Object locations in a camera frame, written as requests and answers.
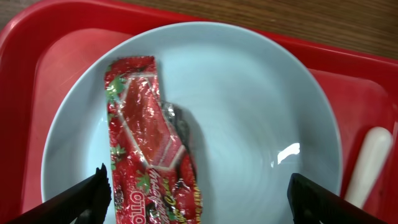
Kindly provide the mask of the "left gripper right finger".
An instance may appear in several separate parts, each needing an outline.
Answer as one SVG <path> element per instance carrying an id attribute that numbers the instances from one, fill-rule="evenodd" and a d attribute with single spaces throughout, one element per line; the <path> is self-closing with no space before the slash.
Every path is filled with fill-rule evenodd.
<path id="1" fill-rule="evenodd" d="M 385 224 L 299 173 L 290 177 L 287 198 L 295 224 Z"/>

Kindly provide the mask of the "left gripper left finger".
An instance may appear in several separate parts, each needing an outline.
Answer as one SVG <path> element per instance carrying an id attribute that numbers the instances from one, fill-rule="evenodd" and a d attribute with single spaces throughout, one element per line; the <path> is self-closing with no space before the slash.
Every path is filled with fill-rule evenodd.
<path id="1" fill-rule="evenodd" d="M 94 175 L 9 223 L 103 223 L 110 202 L 111 186 L 102 165 Z"/>

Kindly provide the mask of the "red snack wrapper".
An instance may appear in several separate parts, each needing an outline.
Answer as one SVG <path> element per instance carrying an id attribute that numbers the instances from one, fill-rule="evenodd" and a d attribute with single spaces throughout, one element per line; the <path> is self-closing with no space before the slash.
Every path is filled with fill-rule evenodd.
<path id="1" fill-rule="evenodd" d="M 200 223 L 203 211 L 190 129 L 162 101 L 153 56 L 113 61 L 104 74 L 118 223 Z"/>

